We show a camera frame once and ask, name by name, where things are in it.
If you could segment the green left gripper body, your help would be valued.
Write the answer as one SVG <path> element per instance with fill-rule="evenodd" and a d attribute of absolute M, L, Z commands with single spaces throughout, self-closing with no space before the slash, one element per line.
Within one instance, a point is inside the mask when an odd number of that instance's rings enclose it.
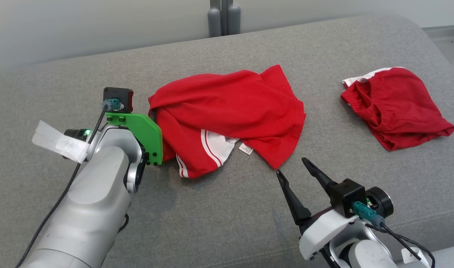
<path fill-rule="evenodd" d="M 106 125 L 98 130 L 67 129 L 64 135 L 88 142 L 86 161 L 105 147 L 123 149 L 130 163 L 160 166 L 163 162 L 163 141 L 160 127 L 146 114 L 106 113 Z"/>

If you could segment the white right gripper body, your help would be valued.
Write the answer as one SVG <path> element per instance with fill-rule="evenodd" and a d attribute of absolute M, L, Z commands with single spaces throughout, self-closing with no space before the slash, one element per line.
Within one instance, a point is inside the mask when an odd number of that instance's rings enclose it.
<path fill-rule="evenodd" d="M 390 197 L 380 188 L 334 185 L 331 206 L 300 226 L 299 250 L 304 259 L 321 254 L 326 261 L 392 261 L 388 248 L 374 234 L 383 231 L 393 213 Z"/>

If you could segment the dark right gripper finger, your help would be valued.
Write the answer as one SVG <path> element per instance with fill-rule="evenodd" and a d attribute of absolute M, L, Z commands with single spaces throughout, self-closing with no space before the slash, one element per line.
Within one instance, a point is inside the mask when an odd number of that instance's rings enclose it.
<path fill-rule="evenodd" d="M 332 186 L 337 185 L 338 183 L 329 178 L 322 170 L 317 168 L 317 166 L 315 166 L 308 158 L 303 157 L 302 163 L 307 168 L 310 175 L 317 179 L 317 181 L 320 183 L 321 187 L 325 190 L 327 195 L 330 195 L 329 190 L 331 189 Z"/>
<path fill-rule="evenodd" d="M 308 208 L 304 207 L 300 200 L 296 197 L 290 188 L 289 182 L 281 170 L 276 170 L 281 190 L 284 194 L 287 205 L 290 209 L 293 220 L 297 226 L 304 226 L 311 217 L 311 212 Z"/>

